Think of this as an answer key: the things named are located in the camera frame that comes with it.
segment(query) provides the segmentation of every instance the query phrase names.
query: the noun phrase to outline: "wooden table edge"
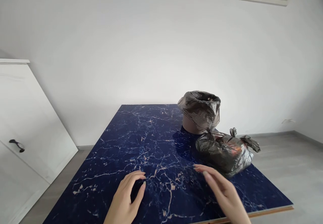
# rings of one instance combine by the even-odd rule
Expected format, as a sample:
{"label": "wooden table edge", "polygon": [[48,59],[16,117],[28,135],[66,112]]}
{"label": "wooden table edge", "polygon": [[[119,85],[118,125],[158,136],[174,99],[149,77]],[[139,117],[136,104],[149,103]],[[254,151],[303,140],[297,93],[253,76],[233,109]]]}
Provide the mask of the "wooden table edge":
{"label": "wooden table edge", "polygon": [[[259,212],[251,212],[251,213],[248,213],[248,216],[250,218],[252,218],[252,217],[264,216],[264,215],[268,215],[268,214],[272,214],[272,213],[290,211],[293,209],[294,209],[293,206],[278,207],[278,208],[263,210],[263,211],[259,211]],[[230,221],[226,217],[218,219],[218,220],[213,220],[213,221],[196,222],[194,224],[225,224],[225,223],[230,223]]]}

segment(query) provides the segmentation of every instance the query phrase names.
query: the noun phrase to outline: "hand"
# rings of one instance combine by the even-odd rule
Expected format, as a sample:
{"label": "hand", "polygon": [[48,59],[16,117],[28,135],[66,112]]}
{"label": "hand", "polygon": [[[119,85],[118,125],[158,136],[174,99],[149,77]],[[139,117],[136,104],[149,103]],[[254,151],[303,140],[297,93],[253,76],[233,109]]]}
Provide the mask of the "hand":
{"label": "hand", "polygon": [[211,167],[195,164],[194,169],[203,173],[223,211],[233,224],[251,224],[235,186]]}
{"label": "hand", "polygon": [[146,188],[146,182],[144,182],[138,191],[136,199],[131,203],[131,190],[135,181],[139,179],[146,179],[145,173],[140,170],[127,174],[121,180],[103,224],[132,223],[137,215]]}

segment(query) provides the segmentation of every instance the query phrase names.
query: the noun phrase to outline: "black garbage bag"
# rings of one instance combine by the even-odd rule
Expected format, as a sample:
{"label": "black garbage bag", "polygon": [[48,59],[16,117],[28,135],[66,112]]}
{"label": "black garbage bag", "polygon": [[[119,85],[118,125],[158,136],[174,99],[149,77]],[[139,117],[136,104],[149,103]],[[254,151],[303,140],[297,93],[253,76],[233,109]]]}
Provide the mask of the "black garbage bag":
{"label": "black garbage bag", "polygon": [[230,134],[211,131],[203,133],[196,140],[196,149],[205,165],[215,168],[227,178],[241,172],[251,164],[253,154],[260,151],[259,144],[245,135],[236,138],[236,129],[230,129]]}
{"label": "black garbage bag", "polygon": [[220,122],[220,104],[220,98],[213,94],[190,91],[185,93],[177,105],[195,123],[198,130],[210,132]]}

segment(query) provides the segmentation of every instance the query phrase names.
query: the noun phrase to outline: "fingernail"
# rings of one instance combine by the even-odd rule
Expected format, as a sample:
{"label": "fingernail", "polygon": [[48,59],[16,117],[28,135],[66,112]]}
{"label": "fingernail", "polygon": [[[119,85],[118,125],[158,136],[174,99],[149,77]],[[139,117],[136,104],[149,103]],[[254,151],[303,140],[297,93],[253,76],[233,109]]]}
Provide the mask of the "fingernail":
{"label": "fingernail", "polygon": [[208,172],[206,172],[206,171],[203,171],[203,175],[204,175],[205,178],[208,178],[210,176],[210,174]]}

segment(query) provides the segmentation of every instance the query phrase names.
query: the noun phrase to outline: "marble tabletop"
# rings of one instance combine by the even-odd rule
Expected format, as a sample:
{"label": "marble tabletop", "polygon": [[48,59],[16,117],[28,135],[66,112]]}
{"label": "marble tabletop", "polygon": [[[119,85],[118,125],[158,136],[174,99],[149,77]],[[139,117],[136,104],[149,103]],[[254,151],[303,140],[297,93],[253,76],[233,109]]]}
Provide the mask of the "marble tabletop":
{"label": "marble tabletop", "polygon": [[[225,217],[203,175],[193,170],[202,163],[195,149],[198,136],[186,132],[181,121],[176,104],[122,105],[44,224],[102,224],[120,181],[135,170],[146,172],[147,186],[133,223]],[[253,165],[230,180],[249,213],[292,205]],[[141,184],[136,182],[134,193]]]}

